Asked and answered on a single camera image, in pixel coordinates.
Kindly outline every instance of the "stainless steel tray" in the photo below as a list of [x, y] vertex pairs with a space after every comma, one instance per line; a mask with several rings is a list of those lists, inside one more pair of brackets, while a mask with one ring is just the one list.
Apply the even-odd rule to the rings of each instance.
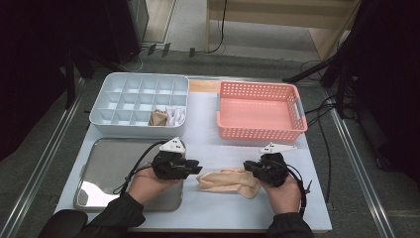
[[[84, 211], [103, 210], [113, 194], [136, 164], [143, 152], [157, 140], [103, 138], [95, 142], [74, 196], [74, 206]], [[151, 162], [158, 153], [155, 146], [142, 160], [140, 167]], [[145, 204], [145, 211], [174, 211], [182, 201], [183, 183], [165, 190]]]

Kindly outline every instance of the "white compartment tray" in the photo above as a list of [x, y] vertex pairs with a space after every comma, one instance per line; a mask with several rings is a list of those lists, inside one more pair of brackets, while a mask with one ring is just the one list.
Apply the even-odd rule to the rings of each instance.
[[176, 127], [150, 126], [155, 109], [178, 107], [185, 110], [189, 80], [182, 75], [114, 72], [102, 85], [89, 116], [105, 135], [140, 138], [182, 136], [184, 124]]

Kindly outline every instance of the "cable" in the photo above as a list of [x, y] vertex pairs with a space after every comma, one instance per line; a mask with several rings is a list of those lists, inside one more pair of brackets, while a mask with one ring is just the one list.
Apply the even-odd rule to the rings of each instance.
[[300, 174], [300, 172], [295, 168], [295, 167], [293, 167], [293, 166], [291, 166], [291, 165], [287, 165], [288, 167], [291, 167], [294, 171], [296, 171], [297, 172], [297, 174], [300, 176], [300, 180], [303, 180], [302, 179], [302, 175]]
[[[222, 36], [222, 30], [220, 29], [220, 20], [219, 20], [219, 13], [220, 13], [220, 11], [219, 11], [219, 6], [218, 6], [218, 2], [219, 2], [219, 0], [216, 0], [216, 8], [217, 8], [217, 29], [219, 30], [219, 33], [220, 33], [220, 36]], [[221, 54], [226, 50], [226, 46], [225, 46], [225, 44], [223, 43], [223, 41], [222, 41], [222, 45], [223, 45], [223, 51], [221, 52]]]
[[[224, 29], [225, 29], [225, 17], [226, 17], [226, 6], [228, 5], [228, 0], [225, 0], [225, 4], [224, 4], [224, 7], [223, 7], [223, 17], [222, 17], [222, 30], [220, 31], [220, 29], [219, 29], [219, 32], [221, 33], [221, 39], [220, 39], [220, 43], [219, 43], [219, 46], [216, 48], [216, 49], [214, 49], [214, 50], [212, 50], [212, 51], [210, 51], [210, 52], [195, 52], [195, 54], [206, 54], [206, 55], [208, 55], [208, 54], [213, 54], [213, 53], [215, 53], [215, 52], [217, 52], [219, 49], [220, 49], [220, 47], [223, 45], [224, 46], [224, 50], [223, 50], [223, 52], [225, 51], [225, 49], [226, 49], [226, 46], [223, 44], [223, 40], [225, 39], [225, 34], [224, 34]], [[184, 52], [184, 51], [172, 51], [172, 50], [169, 50], [169, 51], [166, 51], [166, 50], [160, 50], [160, 51], [157, 51], [157, 52], [170, 52], [170, 53], [185, 53], [185, 54], [190, 54], [190, 52]]]
[[328, 156], [328, 181], [327, 181], [327, 191], [325, 192], [325, 203], [328, 203], [330, 199], [331, 174], [332, 174], [331, 173], [331, 170], [332, 170], [331, 153], [330, 153], [330, 146], [328, 145], [327, 138], [325, 137], [324, 129], [322, 128], [321, 120], [318, 120], [318, 125], [321, 131], [322, 139], [324, 140], [324, 143], [325, 143], [325, 148], [327, 149], [327, 156]]
[[[320, 129], [321, 135], [322, 135], [322, 139], [324, 140], [325, 148], [327, 150], [328, 178], [327, 178], [327, 188], [326, 188], [326, 192], [325, 192], [325, 203], [328, 203], [328, 201], [330, 199], [331, 177], [332, 177], [332, 158], [331, 158], [330, 146], [328, 145], [327, 137], [325, 136], [325, 132], [324, 132], [324, 129], [322, 127], [320, 118], [322, 116], [326, 115], [329, 111], [336, 108], [336, 106], [337, 106], [336, 103], [325, 104], [328, 100], [330, 100], [331, 98], [333, 98], [335, 96], [337, 96], [337, 95], [332, 95], [332, 96], [329, 96], [329, 97], [325, 98], [318, 108], [315, 108], [315, 109], [312, 109], [312, 110], [309, 110], [309, 111], [305, 112], [305, 114], [309, 114], [309, 113], [312, 113], [312, 112], [315, 112], [315, 111], [317, 112], [317, 116], [315, 118], [313, 118], [311, 121], [308, 122], [308, 127], [310, 127], [313, 124], [315, 124], [316, 122], [318, 122], [319, 129]], [[321, 110], [324, 109], [324, 108], [328, 108], [328, 109], [321, 114]]]
[[131, 178], [132, 178], [132, 176], [135, 174], [135, 173], [137, 173], [138, 171], [140, 171], [140, 170], [143, 170], [143, 169], [146, 169], [146, 167], [144, 167], [144, 168], [140, 168], [139, 170], [137, 169], [137, 167], [139, 166], [139, 163], [145, 158], [145, 156], [155, 147], [155, 146], [157, 146], [157, 145], [161, 145], [161, 144], [164, 144], [164, 143], [166, 143], [167, 141], [158, 141], [158, 142], [155, 142], [155, 143], [153, 143], [151, 146], [149, 146], [144, 152], [143, 152], [143, 154], [140, 156], [140, 158], [139, 158], [139, 160], [136, 162], [136, 164], [133, 166], [133, 168], [131, 169], [131, 171], [129, 172], [129, 174], [125, 177], [125, 181], [124, 181], [124, 183], [122, 184], [122, 185], [120, 185], [119, 187], [117, 187], [117, 188], [115, 188], [113, 191], [112, 191], [112, 193], [113, 194], [118, 194], [118, 193], [120, 193], [120, 196], [122, 196], [125, 192], [126, 192], [126, 190], [127, 190], [127, 187], [129, 186], [129, 182], [131, 181]]
[[[301, 66], [300, 66], [300, 72], [302, 72], [303, 71], [303, 66], [304, 65], [306, 65], [307, 63], [309, 63], [309, 62], [320, 62], [320, 60], [308, 60], [308, 61], [306, 61], [306, 62], [304, 62]], [[320, 76], [320, 77], [322, 77], [322, 74], [319, 72], [319, 70], [317, 71], [317, 73], [318, 73], [318, 75]], [[310, 77], [310, 76], [307, 76], [307, 78], [308, 79], [310, 79], [310, 80], [316, 80], [316, 81], [319, 81], [321, 78], [319, 78], [319, 79], [317, 79], [317, 78], [312, 78], [312, 77]]]
[[142, 70], [142, 68], [143, 68], [143, 61], [142, 61], [142, 53], [143, 52], [146, 52], [147, 50], [142, 50], [142, 51], [140, 51], [139, 52], [139, 61], [140, 61], [140, 67], [138, 68], [138, 69], [134, 69], [134, 70], [132, 70], [132, 69], [128, 69], [128, 68], [126, 68], [126, 67], [124, 67], [123, 65], [121, 65], [121, 64], [119, 64], [119, 66], [123, 69], [123, 70], [125, 70], [125, 71], [128, 71], [128, 72], [138, 72], [138, 71], [140, 71], [140, 70]]
[[220, 39], [219, 46], [215, 50], [210, 51], [207, 54], [212, 54], [212, 53], [217, 52], [219, 50], [220, 46], [222, 46], [223, 40], [225, 39], [224, 29], [225, 29], [225, 16], [226, 16], [226, 6], [227, 5], [228, 5], [228, 0], [225, 0], [225, 6], [223, 8], [223, 17], [222, 17], [222, 38]]

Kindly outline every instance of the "metal rail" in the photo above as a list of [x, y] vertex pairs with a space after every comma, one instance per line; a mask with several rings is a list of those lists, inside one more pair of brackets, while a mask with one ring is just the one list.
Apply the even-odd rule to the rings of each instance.
[[[325, 90], [325, 94], [327, 97], [333, 95], [330, 90]], [[374, 223], [376, 224], [380, 237], [395, 237], [386, 212], [382, 206], [382, 203], [380, 202], [379, 196], [377, 195], [370, 181], [368, 172], [365, 169], [364, 163], [362, 162], [356, 145], [349, 133], [346, 122], [339, 117], [336, 110], [332, 111], [332, 115], [337, 126], [337, 130], [343, 140], [353, 170], [356, 174], [356, 178], [358, 179], [362, 192], [364, 193], [365, 199], [367, 200], [367, 206], [373, 217]]]
[[85, 81], [83, 78], [80, 78], [77, 83], [78, 94], [74, 102], [62, 114], [61, 119], [59, 120], [58, 125], [53, 131], [52, 136], [49, 142], [47, 143], [47, 146], [44, 149], [44, 152], [41, 155], [37, 166], [32, 172], [32, 175], [29, 178], [21, 195], [16, 200], [13, 210], [0, 233], [0, 238], [11, 238], [17, 235], [18, 230], [41, 186], [41, 183], [43, 182], [44, 177], [47, 174], [47, 171], [50, 167], [50, 164], [53, 161], [58, 146], [61, 143], [61, 140], [65, 134], [65, 131], [67, 130], [68, 125], [70, 124], [71, 119], [73, 118], [74, 113], [78, 105], [80, 104], [80, 98], [83, 94], [84, 88]]

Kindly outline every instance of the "table surface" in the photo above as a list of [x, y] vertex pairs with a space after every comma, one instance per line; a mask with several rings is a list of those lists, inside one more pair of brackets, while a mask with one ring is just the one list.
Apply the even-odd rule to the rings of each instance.
[[[216, 106], [218, 80], [190, 79], [185, 132], [180, 139], [186, 147], [185, 157], [200, 161], [201, 174], [224, 168], [241, 168], [243, 161], [257, 161], [259, 149], [269, 142], [223, 140], [218, 135]], [[106, 138], [96, 127], [90, 126], [77, 160], [62, 191], [55, 212], [75, 209], [73, 198], [80, 182], [81, 170], [86, 164], [93, 144]], [[305, 187], [310, 181], [308, 205], [304, 220], [314, 232], [332, 229], [322, 190], [304, 134], [292, 144], [297, 150], [283, 152], [285, 161], [297, 168]], [[184, 181], [182, 203], [172, 212], [145, 212], [146, 222], [136, 231], [160, 232], [265, 232], [272, 222], [273, 212], [263, 189], [254, 199], [239, 194], [206, 192], [197, 188], [197, 176]], [[98, 213], [88, 213], [89, 221]]]

